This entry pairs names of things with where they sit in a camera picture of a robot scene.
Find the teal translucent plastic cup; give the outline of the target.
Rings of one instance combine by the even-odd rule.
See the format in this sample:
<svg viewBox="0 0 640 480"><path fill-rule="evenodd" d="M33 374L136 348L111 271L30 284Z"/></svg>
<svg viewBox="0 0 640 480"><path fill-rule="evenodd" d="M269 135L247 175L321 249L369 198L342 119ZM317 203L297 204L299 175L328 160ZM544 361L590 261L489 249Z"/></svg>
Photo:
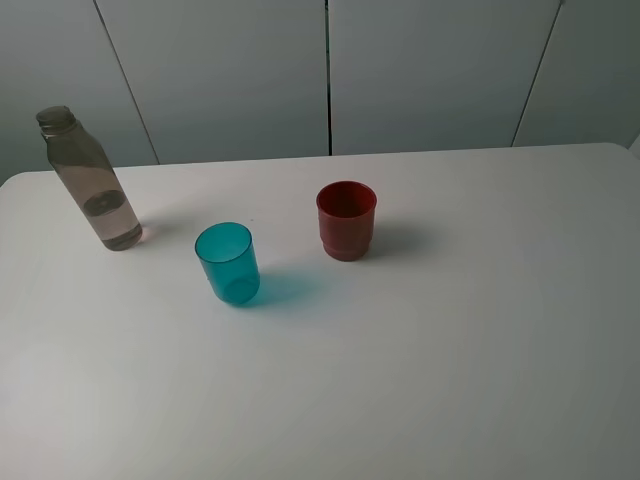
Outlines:
<svg viewBox="0 0 640 480"><path fill-rule="evenodd" d="M215 293L223 302L242 305L260 287L260 274L247 227L223 222L205 229L195 241L195 253Z"/></svg>

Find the smoky translucent plastic bottle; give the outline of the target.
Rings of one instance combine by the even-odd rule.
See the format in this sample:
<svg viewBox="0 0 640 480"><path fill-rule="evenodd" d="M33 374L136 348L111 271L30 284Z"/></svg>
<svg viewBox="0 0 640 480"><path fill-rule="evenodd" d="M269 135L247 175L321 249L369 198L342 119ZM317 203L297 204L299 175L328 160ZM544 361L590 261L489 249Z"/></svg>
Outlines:
<svg viewBox="0 0 640 480"><path fill-rule="evenodd" d="M142 226L101 144L66 106L36 115L47 159L92 229L111 251L136 245Z"/></svg>

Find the red plastic cup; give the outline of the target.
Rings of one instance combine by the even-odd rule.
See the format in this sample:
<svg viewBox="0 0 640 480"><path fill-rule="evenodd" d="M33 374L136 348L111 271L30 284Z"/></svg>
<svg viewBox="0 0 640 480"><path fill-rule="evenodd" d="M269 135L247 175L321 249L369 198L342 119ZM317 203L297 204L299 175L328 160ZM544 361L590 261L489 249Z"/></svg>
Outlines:
<svg viewBox="0 0 640 480"><path fill-rule="evenodd" d="M325 252L343 262L362 258L373 238L375 192L360 182L338 181L319 191L316 206Z"/></svg>

